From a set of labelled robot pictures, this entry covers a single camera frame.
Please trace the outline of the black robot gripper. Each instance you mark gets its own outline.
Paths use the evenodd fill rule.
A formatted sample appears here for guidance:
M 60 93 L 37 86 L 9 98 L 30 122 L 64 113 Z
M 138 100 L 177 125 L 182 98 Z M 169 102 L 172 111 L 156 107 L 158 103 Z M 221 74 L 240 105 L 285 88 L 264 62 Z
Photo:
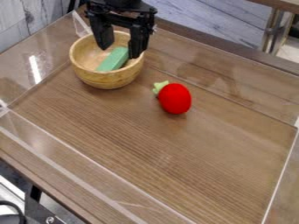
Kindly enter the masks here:
M 148 46 L 157 9 L 142 0 L 86 0 L 86 17 L 97 46 L 106 50 L 114 42 L 112 25 L 129 28 L 128 55 L 136 59 Z

